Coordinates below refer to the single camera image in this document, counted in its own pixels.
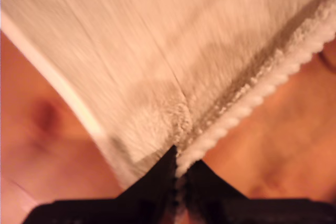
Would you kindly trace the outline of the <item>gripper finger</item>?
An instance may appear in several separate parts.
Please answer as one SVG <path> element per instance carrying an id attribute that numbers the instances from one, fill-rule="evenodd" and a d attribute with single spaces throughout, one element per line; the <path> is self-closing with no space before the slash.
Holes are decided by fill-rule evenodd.
<path id="1" fill-rule="evenodd" d="M 190 223 L 230 223 L 223 200 L 247 199 L 202 160 L 188 169 L 186 178 L 185 204 Z"/>
<path id="2" fill-rule="evenodd" d="M 176 146 L 170 149 L 136 183 L 124 191 L 118 223 L 173 223 Z"/>

